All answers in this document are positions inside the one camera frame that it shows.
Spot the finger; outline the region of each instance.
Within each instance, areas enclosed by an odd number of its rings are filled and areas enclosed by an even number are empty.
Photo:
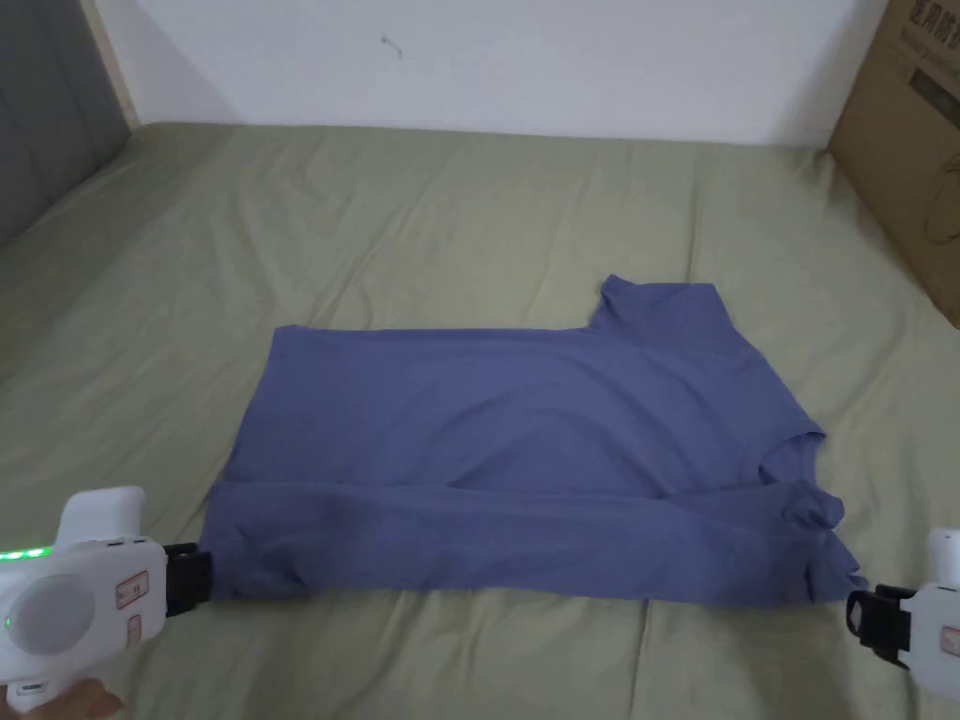
[[[107,694],[99,680],[81,680],[58,698],[44,703],[27,715],[28,720],[86,718],[96,702]]]
[[[123,709],[123,701],[116,695],[104,691],[104,694],[97,699],[93,707],[86,712],[89,720],[103,720],[104,718],[115,715]]]
[[[15,720],[16,715],[7,705],[7,686],[0,685],[0,720]]]

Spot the black clip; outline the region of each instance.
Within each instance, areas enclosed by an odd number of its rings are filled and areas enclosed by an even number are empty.
[[[878,585],[875,592],[855,590],[847,598],[847,629],[879,657],[909,670],[899,660],[900,650],[910,650],[910,613],[900,609],[900,600],[916,590]]]
[[[167,617],[189,612],[210,599],[213,559],[196,542],[164,545],[167,553]]]

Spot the red label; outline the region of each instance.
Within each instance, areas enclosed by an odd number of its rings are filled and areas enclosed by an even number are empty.
[[[944,625],[940,629],[940,649],[960,658],[960,630]]]
[[[127,647],[135,645],[140,641],[141,623],[140,616],[134,615],[127,620]]]
[[[117,586],[117,610],[126,608],[131,602],[150,592],[150,575],[144,570]]]

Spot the mattress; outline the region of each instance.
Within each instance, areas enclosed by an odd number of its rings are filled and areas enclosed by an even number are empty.
[[[960,524],[960,333],[829,156],[372,129],[156,125],[0,251],[0,543],[135,484],[194,540],[282,324],[559,328],[601,280],[715,283],[828,432],[873,582]],[[677,567],[683,573],[683,567]],[[843,609],[515,590],[208,605],[114,663],[136,718],[947,716]]]

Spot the white device housing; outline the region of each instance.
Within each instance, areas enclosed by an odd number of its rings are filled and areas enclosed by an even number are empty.
[[[918,685],[960,701],[960,530],[933,530],[928,543],[937,582],[900,600],[910,613],[910,650],[898,659]]]
[[[166,619],[163,547],[140,537],[139,488],[81,492],[42,557],[0,562],[0,684],[27,712],[96,665],[155,636]]]

